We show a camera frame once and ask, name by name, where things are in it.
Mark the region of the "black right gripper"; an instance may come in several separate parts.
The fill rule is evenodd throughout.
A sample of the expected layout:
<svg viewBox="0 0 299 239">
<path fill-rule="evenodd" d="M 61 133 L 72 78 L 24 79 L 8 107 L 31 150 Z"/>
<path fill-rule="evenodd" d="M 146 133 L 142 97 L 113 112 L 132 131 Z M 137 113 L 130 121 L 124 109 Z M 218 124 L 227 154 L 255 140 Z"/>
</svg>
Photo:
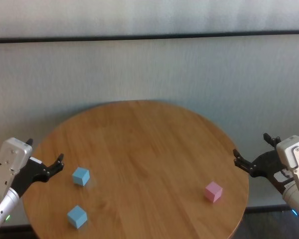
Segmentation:
<svg viewBox="0 0 299 239">
<path fill-rule="evenodd" d="M 266 143 L 271 145 L 274 149 L 276 149 L 277 145 L 281 142 L 281 138 L 271 137 L 268 133 L 263 134 L 263 139 Z M 265 177 L 268 181 L 282 194 L 286 185 L 290 182 L 293 182 L 293 176 L 285 177 L 282 182 L 279 182 L 274 174 L 277 172 L 282 172 L 287 170 L 287 167 L 283 165 L 280 161 L 278 153 L 276 150 L 272 150 L 269 152 L 265 152 L 258 156 L 254 162 L 249 162 L 246 160 L 237 149 L 233 150 L 234 155 L 234 164 L 236 167 L 242 169 L 247 172 L 251 177 Z"/>
</svg>

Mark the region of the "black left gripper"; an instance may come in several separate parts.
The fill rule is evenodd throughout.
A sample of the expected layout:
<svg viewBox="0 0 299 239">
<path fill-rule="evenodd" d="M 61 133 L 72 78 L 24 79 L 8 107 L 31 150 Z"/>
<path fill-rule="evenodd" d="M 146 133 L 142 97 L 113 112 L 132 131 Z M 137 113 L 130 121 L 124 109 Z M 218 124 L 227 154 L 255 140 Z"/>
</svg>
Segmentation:
<svg viewBox="0 0 299 239">
<path fill-rule="evenodd" d="M 29 138 L 25 143 L 32 147 L 33 139 Z M 55 162 L 47 167 L 40 160 L 30 157 L 26 165 L 15 176 L 11 188 L 19 198 L 22 198 L 34 182 L 47 182 L 51 177 L 62 171 L 64 167 L 63 158 L 64 154 L 61 153 Z"/>
</svg>

